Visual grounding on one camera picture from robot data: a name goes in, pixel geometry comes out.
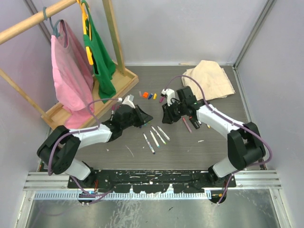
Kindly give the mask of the white grey marker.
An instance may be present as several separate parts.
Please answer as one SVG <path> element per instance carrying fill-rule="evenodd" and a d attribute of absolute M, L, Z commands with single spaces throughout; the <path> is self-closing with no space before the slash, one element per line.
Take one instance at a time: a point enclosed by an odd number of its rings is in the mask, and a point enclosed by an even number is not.
<path fill-rule="evenodd" d="M 157 126 L 157 128 L 168 141 L 171 140 L 170 137 L 165 133 L 165 131 L 161 127 Z"/>

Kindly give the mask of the pink pen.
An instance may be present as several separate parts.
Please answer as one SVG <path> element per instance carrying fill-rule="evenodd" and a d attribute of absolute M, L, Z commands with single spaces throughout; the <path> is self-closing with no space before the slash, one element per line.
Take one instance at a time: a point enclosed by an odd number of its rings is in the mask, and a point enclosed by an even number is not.
<path fill-rule="evenodd" d="M 192 130 L 191 130 L 189 124 L 187 123 L 186 119 L 185 119 L 184 117 L 182 117 L 182 120 L 183 120 L 183 122 L 184 122 L 186 128 L 188 129 L 188 131 L 189 131 L 190 133 L 192 133 Z"/>

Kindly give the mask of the orange highlighter cap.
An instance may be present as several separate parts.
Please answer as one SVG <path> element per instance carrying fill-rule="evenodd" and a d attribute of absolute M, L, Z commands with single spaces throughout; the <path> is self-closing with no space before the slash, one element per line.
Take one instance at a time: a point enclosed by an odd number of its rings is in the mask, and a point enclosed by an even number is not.
<path fill-rule="evenodd" d="M 147 98 L 148 95 L 149 95 L 149 94 L 148 94 L 147 92 L 144 92 L 142 96 L 143 96 L 144 98 Z"/>

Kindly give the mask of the orange black highlighter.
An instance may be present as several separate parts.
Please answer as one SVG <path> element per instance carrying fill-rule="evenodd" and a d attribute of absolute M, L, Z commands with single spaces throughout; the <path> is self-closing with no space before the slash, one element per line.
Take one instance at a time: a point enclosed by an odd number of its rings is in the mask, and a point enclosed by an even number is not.
<path fill-rule="evenodd" d="M 198 121 L 193 118 L 192 116 L 189 117 L 190 122 L 192 123 L 192 125 L 194 126 L 195 129 L 199 129 L 200 128 L 200 124 L 198 123 Z"/>

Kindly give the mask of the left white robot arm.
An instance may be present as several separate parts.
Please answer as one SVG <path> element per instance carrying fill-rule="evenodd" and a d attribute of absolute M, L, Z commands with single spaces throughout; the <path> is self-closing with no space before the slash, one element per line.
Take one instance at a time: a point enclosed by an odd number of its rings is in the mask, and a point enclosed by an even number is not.
<path fill-rule="evenodd" d="M 140 127 L 152 119 L 138 105 L 133 108 L 122 104 L 99 126 L 76 130 L 58 126 L 38 148 L 37 155 L 48 165 L 50 173 L 66 173 L 77 178 L 84 188 L 90 188 L 95 183 L 93 168 L 75 158 L 77 151 L 92 144 L 112 142 L 122 135 L 123 130 Z"/>

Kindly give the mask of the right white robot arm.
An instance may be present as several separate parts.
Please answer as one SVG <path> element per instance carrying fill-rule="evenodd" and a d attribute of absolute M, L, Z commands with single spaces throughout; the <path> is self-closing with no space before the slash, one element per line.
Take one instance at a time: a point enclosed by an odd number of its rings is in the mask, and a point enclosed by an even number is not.
<path fill-rule="evenodd" d="M 221 186 L 229 174 L 265 156 L 258 127 L 253 122 L 243 123 L 228 117 L 203 99 L 198 100 L 189 86 L 177 91 L 163 89 L 161 95 L 167 99 L 162 105 L 162 123 L 172 124 L 186 115 L 209 125 L 227 140 L 227 156 L 208 169 L 208 180 L 213 187 Z"/>

